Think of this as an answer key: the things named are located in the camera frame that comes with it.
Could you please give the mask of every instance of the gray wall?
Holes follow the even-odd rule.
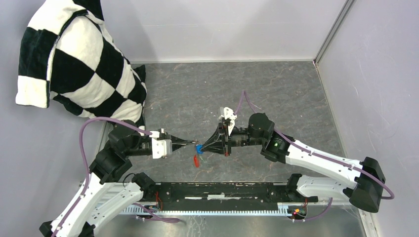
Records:
[[[382,236],[419,236],[419,1],[356,1],[320,62],[351,158],[379,160],[396,194],[383,200]]]
[[[39,109],[14,103],[20,40],[43,0],[1,0],[0,14],[0,236],[37,237],[39,225],[59,215],[77,191],[84,170],[75,117],[57,102]],[[93,157],[101,124],[84,140]]]
[[[102,0],[136,62],[310,60],[345,0]]]

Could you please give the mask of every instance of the purple cable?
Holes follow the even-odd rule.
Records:
[[[253,112],[256,113],[256,109],[251,104],[251,102],[250,102],[250,100],[248,98],[247,93],[244,92],[244,95],[245,95],[246,101],[249,104],[251,110],[253,110]],[[306,149],[306,148],[304,148],[302,146],[297,145],[296,143],[294,143],[293,141],[291,141],[288,137],[286,137],[283,133],[281,133],[280,130],[278,130],[276,128],[274,130],[275,130],[276,133],[278,133],[284,140],[286,140],[291,145],[297,147],[298,149],[300,149],[300,150],[302,150],[304,152],[307,152],[307,153],[311,154],[311,151],[309,149]],[[325,156],[325,155],[322,155],[322,154],[319,154],[319,153],[316,153],[316,152],[313,152],[312,155],[313,156],[316,156],[316,157],[319,157],[319,158],[323,158],[325,160],[328,160],[328,161],[331,161],[331,162],[334,162],[334,163],[337,163],[337,164],[340,164],[340,165],[343,165],[343,166],[345,166],[347,168],[352,169],[352,166],[350,164],[347,164],[347,163],[342,162],[340,160],[336,160],[336,159],[330,158],[328,156]],[[394,193],[393,193],[393,191],[391,191],[390,188],[387,187],[381,180],[379,180],[378,178],[376,178],[372,174],[370,174],[370,173],[366,172],[365,170],[360,169],[358,167],[353,167],[353,169],[356,170],[356,171],[358,171],[358,172],[361,172],[362,174],[368,176],[370,179],[374,180],[374,182],[378,183],[380,186],[382,186],[390,194],[389,197],[381,197],[381,199],[394,199]]]
[[[326,208],[322,211],[322,213],[318,214],[317,216],[313,216],[313,217],[310,217],[310,218],[305,218],[303,220],[295,220],[294,219],[294,222],[313,221],[313,220],[316,220],[317,218],[320,218],[320,217],[324,216],[329,211],[329,209],[331,208],[332,202],[333,202],[333,198],[330,198],[329,203],[326,206]]]
[[[61,219],[61,221],[58,223],[57,228],[55,229],[55,231],[52,233],[51,237],[55,237],[58,233],[58,229],[60,229],[63,225],[63,223],[67,220],[68,216],[70,215],[70,213],[74,210],[74,208],[76,208],[77,204],[80,202],[80,200],[82,199],[81,196],[83,196],[86,193],[86,190],[88,189],[89,183],[90,183],[90,173],[89,173],[89,166],[87,164],[87,159],[86,159],[86,154],[84,152],[84,146],[83,146],[83,133],[84,133],[84,129],[86,128],[86,126],[94,121],[109,121],[109,122],[114,122],[117,124],[120,124],[122,126],[131,128],[132,130],[135,130],[137,132],[141,132],[144,133],[146,135],[151,135],[152,133],[149,131],[144,131],[142,129],[139,129],[136,126],[132,126],[131,124],[128,124],[126,122],[122,122],[119,121],[117,119],[114,118],[107,118],[107,117],[96,117],[96,118],[92,118],[87,120],[82,127],[80,128],[80,132],[79,132],[79,145],[80,145],[80,152],[82,154],[82,159],[83,159],[83,165],[85,168],[85,174],[86,174],[86,181],[83,187],[82,192],[80,193],[80,196],[76,199],[76,201],[73,203],[73,205],[71,205],[70,209],[68,209],[67,213],[63,216],[63,218]]]
[[[174,223],[178,223],[180,220],[179,219],[177,219],[177,218],[161,218],[161,217],[159,217],[159,216],[157,216],[157,215],[155,215],[152,211],[150,211],[149,209],[147,209],[147,208],[145,208],[145,206],[143,206],[143,205],[140,205],[140,204],[138,204],[138,203],[133,203],[132,205],[136,205],[136,206],[139,206],[139,207],[141,207],[144,211],[146,211],[147,213],[149,213],[150,215],[152,215],[155,219],[146,219],[147,221],[163,221],[163,222],[166,222],[166,223],[171,223],[171,224],[174,224]]]
[[[237,113],[240,111],[240,108],[242,107],[244,95],[245,95],[245,90],[242,90],[242,95],[240,96],[239,104],[237,105],[237,109],[234,111],[234,115],[237,115]]]

